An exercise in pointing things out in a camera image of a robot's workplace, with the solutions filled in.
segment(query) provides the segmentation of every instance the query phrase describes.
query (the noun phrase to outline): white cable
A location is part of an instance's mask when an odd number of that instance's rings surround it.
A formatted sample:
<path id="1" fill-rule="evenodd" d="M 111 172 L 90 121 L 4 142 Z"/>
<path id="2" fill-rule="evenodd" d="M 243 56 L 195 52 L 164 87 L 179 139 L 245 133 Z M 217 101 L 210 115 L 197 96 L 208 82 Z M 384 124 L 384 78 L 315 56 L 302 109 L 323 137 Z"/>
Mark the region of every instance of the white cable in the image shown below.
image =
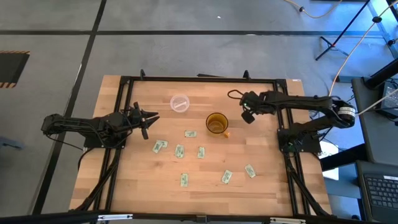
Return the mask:
<path id="1" fill-rule="evenodd" d="M 366 108 L 365 110 L 362 110 L 361 112 L 358 113 L 358 116 L 367 112 L 368 110 L 370 110 L 371 108 L 373 108 L 374 106 L 376 106 L 378 103 L 380 103 L 381 101 L 383 101 L 384 99 L 386 99 L 387 97 L 390 97 L 391 95 L 393 95 L 394 93 L 398 92 L 398 89 L 392 91 L 391 93 L 389 93 L 388 95 L 386 95 L 385 97 L 381 98 L 380 100 L 377 100 L 375 103 L 373 103 L 372 105 L 370 105 L 368 108 Z"/>
<path id="2" fill-rule="evenodd" d="M 397 3 L 398 0 L 394 1 L 391 5 L 389 5 L 381 14 L 379 17 L 381 17 L 391 6 L 393 6 L 395 3 Z M 351 57 L 351 54 L 355 51 L 355 49 L 360 45 L 360 43 L 362 42 L 362 40 L 366 37 L 366 35 L 369 33 L 369 31 L 372 29 L 372 27 L 375 25 L 376 23 L 373 22 L 373 24 L 370 26 L 370 28 L 365 32 L 365 34 L 362 36 L 361 40 L 359 40 L 359 42 L 355 45 L 354 49 L 348 54 L 346 60 L 344 61 L 344 63 L 342 64 L 342 66 L 340 67 L 340 69 L 338 70 L 335 79 L 333 79 L 333 83 L 331 84 L 330 87 L 330 91 L 329 91 L 329 96 L 331 95 L 331 91 L 333 90 L 333 87 L 335 85 L 336 79 L 338 77 L 338 75 L 340 74 L 340 72 L 342 71 L 342 69 L 344 68 L 344 66 L 346 65 L 348 59 Z"/>
<path id="3" fill-rule="evenodd" d="M 295 5 L 295 6 L 299 7 L 299 8 L 303 7 L 303 6 L 299 6 L 296 2 L 293 2 L 293 1 L 291 1 L 291 0 L 284 0 L 284 1 L 285 1 L 285 2 L 289 2 L 289 3 Z M 319 19 L 319 18 L 322 18 L 323 16 L 325 16 L 325 15 L 331 13 L 333 10 L 335 10 L 336 7 L 337 7 L 338 5 L 340 5 L 340 3 L 341 3 L 342 1 L 343 1 L 343 0 L 340 0 L 335 6 L 333 6 L 327 13 L 325 13 L 325 14 L 322 15 L 322 16 L 312 16 L 311 14 L 309 14 L 309 13 L 306 12 L 306 10 L 304 9 L 304 7 L 303 7 L 303 12 L 306 13 L 306 15 L 309 16 L 309 17 L 311 17 L 312 19 Z"/>

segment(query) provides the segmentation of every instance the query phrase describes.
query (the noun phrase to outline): gray floor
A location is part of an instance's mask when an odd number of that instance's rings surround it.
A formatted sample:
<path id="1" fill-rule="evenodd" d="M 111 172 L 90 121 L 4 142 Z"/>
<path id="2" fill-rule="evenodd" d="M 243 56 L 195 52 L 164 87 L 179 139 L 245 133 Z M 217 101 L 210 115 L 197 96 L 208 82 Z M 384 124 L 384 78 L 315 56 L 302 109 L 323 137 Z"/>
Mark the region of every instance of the gray floor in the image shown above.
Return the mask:
<path id="1" fill-rule="evenodd" d="M 334 4 L 297 2 L 313 14 L 321 14 Z M 98 0 L 1 1 L 0 29 L 91 29 L 99 4 Z M 113 0 L 106 5 L 99 29 L 342 30 L 361 5 L 344 2 L 329 16 L 313 20 L 282 0 Z M 365 9 L 350 30 L 365 31 L 371 18 Z M 1 50 L 31 51 L 18 85 L 0 91 L 0 136 L 26 145 L 22 151 L 9 147 L 0 150 L 0 217 L 29 213 L 52 145 L 40 132 L 42 119 L 63 113 L 87 40 L 87 36 L 0 35 Z M 349 52 L 358 40 L 342 38 L 338 47 Z M 73 115 L 92 116 L 103 75 L 138 75 L 142 68 L 148 76 L 185 77 L 197 73 L 241 77 L 249 70 L 253 78 L 299 78 L 306 95 L 326 95 L 345 57 L 329 52 L 314 61 L 325 47 L 318 37 L 97 36 Z M 392 59 L 383 39 L 366 38 L 342 74 L 368 76 Z M 338 83 L 333 92 L 348 99 L 350 86 Z M 359 122 L 350 129 L 333 129 L 327 138 L 344 148 L 363 142 Z M 66 142 L 81 145 L 82 140 L 67 134 Z M 68 209 L 80 154 L 63 147 L 45 213 Z M 354 203 L 345 208 L 345 198 L 331 198 L 331 202 L 333 213 L 340 217 L 355 211 Z"/>

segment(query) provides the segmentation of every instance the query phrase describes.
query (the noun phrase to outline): clear plastic cup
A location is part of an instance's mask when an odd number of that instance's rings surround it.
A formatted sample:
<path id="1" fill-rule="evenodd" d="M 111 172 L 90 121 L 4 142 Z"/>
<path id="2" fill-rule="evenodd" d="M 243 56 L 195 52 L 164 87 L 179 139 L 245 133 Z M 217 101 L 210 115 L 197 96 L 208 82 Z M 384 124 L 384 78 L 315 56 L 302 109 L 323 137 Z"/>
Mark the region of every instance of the clear plastic cup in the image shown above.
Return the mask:
<path id="1" fill-rule="evenodd" d="M 189 98 L 185 95 L 175 95 L 170 100 L 170 106 L 175 112 L 186 112 L 189 107 Z"/>

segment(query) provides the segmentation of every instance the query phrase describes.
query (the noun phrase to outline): paper money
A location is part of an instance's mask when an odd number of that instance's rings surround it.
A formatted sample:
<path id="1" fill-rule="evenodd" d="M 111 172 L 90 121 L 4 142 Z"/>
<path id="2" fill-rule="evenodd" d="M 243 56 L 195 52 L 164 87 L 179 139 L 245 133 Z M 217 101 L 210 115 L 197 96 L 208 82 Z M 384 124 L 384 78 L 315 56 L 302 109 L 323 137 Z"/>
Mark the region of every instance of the paper money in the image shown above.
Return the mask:
<path id="1" fill-rule="evenodd" d="M 181 174 L 181 187 L 188 187 L 188 174 Z"/>
<path id="2" fill-rule="evenodd" d="M 225 170 L 223 178 L 221 178 L 222 183 L 228 184 L 229 180 L 231 180 L 232 172 L 229 170 Z"/>
<path id="3" fill-rule="evenodd" d="M 156 141 L 155 146 L 152 148 L 152 151 L 157 154 L 162 148 L 162 145 L 163 143 Z"/>
<path id="4" fill-rule="evenodd" d="M 177 147 L 175 148 L 175 152 L 174 152 L 175 157 L 177 158 L 184 158 L 184 146 L 183 145 L 177 145 Z"/>
<path id="5" fill-rule="evenodd" d="M 253 169 L 253 166 L 248 164 L 244 167 L 244 169 L 246 170 L 246 172 L 249 174 L 250 178 L 253 178 L 256 176 L 256 173 Z"/>
<path id="6" fill-rule="evenodd" d="M 196 131 L 185 131 L 185 137 L 196 137 L 197 136 L 197 132 Z"/>
<path id="7" fill-rule="evenodd" d="M 156 140 L 157 142 L 162 143 L 162 147 L 167 147 L 168 142 L 163 140 Z"/>
<path id="8" fill-rule="evenodd" d="M 205 148 L 204 147 L 199 147 L 198 159 L 204 159 L 204 158 L 205 158 Z"/>

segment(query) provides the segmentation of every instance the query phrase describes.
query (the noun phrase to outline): amber glass cup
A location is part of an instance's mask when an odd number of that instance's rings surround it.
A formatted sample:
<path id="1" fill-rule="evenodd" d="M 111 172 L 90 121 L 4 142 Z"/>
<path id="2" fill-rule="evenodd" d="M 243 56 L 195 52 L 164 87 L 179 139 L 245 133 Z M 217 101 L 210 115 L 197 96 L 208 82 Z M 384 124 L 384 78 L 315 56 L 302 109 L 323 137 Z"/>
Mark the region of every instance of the amber glass cup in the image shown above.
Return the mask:
<path id="1" fill-rule="evenodd" d="M 229 137 L 228 119 L 222 113 L 212 113 L 206 119 L 206 127 L 213 134 L 224 134 L 226 138 Z"/>

